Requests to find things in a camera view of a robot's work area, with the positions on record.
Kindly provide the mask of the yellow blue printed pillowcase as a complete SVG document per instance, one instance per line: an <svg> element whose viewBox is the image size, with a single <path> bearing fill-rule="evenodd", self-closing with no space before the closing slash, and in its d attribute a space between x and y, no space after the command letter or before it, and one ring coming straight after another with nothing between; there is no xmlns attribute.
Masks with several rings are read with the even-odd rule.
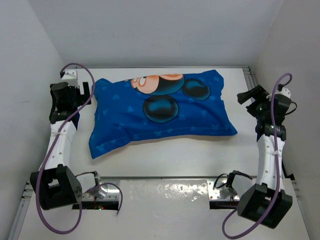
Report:
<svg viewBox="0 0 320 240"><path fill-rule="evenodd" d="M118 82L96 81L93 159L134 141L184 135L237 134L221 98L224 79L216 70L147 75Z"/></svg>

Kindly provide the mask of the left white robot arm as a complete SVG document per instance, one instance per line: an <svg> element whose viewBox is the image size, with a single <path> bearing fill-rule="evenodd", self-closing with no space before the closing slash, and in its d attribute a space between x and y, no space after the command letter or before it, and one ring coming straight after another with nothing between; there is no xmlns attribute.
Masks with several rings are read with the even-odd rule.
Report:
<svg viewBox="0 0 320 240"><path fill-rule="evenodd" d="M90 96L89 84L83 82L84 93L78 86L67 82L50 85L52 107L49 114L51 152L39 184L39 203L43 210L74 205L83 194L98 183L97 172L75 176L70 170L72 139L78 129L80 115L68 117L81 107Z"/></svg>

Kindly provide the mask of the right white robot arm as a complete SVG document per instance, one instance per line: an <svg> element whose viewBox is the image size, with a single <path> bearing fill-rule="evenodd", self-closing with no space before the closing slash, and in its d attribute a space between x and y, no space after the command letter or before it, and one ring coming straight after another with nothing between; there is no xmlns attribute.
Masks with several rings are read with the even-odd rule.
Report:
<svg viewBox="0 0 320 240"><path fill-rule="evenodd" d="M237 214L254 222L259 220L275 198L271 210L262 221L262 225L271 229L277 227L293 204L293 198L286 194L281 177L282 150L287 138L283 121L293 101L290 91L281 86L274 97L271 100L272 94L260 85L237 95L240 104L254 99L246 108L257 120L258 172L253 180L249 175L234 170L228 175L225 185L231 194L239 196Z"/></svg>

